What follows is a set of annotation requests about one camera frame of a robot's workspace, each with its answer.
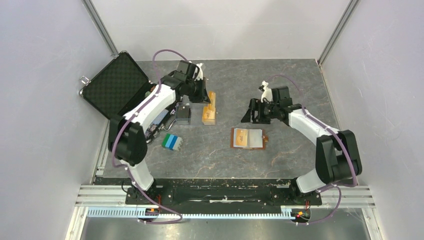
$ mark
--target colorful block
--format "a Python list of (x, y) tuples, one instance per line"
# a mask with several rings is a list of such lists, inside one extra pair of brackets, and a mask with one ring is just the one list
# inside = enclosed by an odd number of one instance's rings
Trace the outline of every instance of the colorful block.
[(166, 134), (165, 139), (162, 142), (162, 147), (172, 151), (178, 151), (180, 150), (180, 145), (182, 142), (183, 139), (181, 137), (168, 133)]

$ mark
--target open black briefcase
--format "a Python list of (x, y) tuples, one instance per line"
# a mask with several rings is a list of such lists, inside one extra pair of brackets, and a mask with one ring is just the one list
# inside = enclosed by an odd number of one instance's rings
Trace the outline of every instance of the open black briefcase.
[[(119, 53), (95, 77), (85, 82), (79, 94), (107, 119), (116, 119), (137, 107), (146, 93), (156, 84), (126, 51)], [(175, 113), (178, 99), (162, 111), (145, 129), (145, 138), (150, 143), (165, 128), (165, 124)]]

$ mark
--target wall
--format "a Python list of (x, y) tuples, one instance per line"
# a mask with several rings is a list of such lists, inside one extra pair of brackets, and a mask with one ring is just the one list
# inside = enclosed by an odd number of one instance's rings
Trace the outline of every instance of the wall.
[(342, 129), (355, 132), (361, 180), (388, 239), (422, 239), (422, 0), (363, 0), (323, 65)]
[[(317, 59), (349, 0), (93, 0), (119, 51), (189, 59)], [(161, 54), (160, 60), (177, 60)]]
[(0, 3), (2, 240), (65, 238), (106, 119), (81, 97), (110, 52), (78, 0)]

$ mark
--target metal corner post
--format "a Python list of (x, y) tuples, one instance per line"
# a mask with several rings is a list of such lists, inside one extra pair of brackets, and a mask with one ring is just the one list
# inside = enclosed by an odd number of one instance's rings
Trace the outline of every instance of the metal corner post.
[(84, 3), (84, 6), (87, 9), (87, 12), (90, 14), (91, 19), (93, 20), (95, 26), (97, 27), (98, 32), (100, 33), (101, 37), (104, 39), (104, 42), (106, 43), (107, 47), (112, 53), (112, 56), (113, 57), (118, 56), (119, 54), (118, 49), (115, 46), (114, 41), (112, 41), (112, 38), (108, 33), (108, 30), (106, 30), (106, 27), (103, 24), (103, 21), (99, 16), (99, 13), (94, 7), (92, 0), (82, 0), (82, 2)]
[(325, 45), (325, 48), (322, 51), (321, 56), (319, 56), (317, 60), (319, 67), (323, 65), (324, 61), (329, 55), (331, 49), (333, 48), (334, 44), (339, 38), (340, 33), (342, 32), (343, 28), (345, 28), (346, 23), (348, 22), (349, 18), (351, 17), (353, 11), (355, 10), (359, 2), (360, 0), (350, 0), (349, 4), (347, 5), (346, 9), (343, 12), (343, 15), (338, 21), (337, 26), (335, 27), (330, 39), (328, 40), (327, 45)]

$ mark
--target gray marble tabletop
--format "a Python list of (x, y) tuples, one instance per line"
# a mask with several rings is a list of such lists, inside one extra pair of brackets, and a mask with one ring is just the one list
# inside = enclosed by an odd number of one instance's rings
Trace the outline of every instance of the gray marble tabletop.
[[(274, 74), (293, 77), (303, 90), (303, 103), (314, 116), (337, 127), (327, 89), (314, 59), (204, 60), (206, 89), (216, 92), (216, 125), (175, 125), (169, 131), (183, 139), (180, 151), (161, 146), (166, 132), (148, 146), (145, 161), (154, 178), (285, 178), (291, 179), (315, 167), (315, 146), (298, 131), (274, 119), (271, 124), (241, 123), (249, 100), (260, 98), (261, 82)], [(163, 75), (177, 61), (160, 61)], [(139, 62), (157, 82), (151, 62)], [(270, 88), (288, 86), (293, 103), (301, 99), (284, 78), (269, 82)], [(231, 128), (264, 129), (269, 137), (265, 150), (230, 148)], [(123, 169), (106, 162), (106, 178), (126, 178)]]

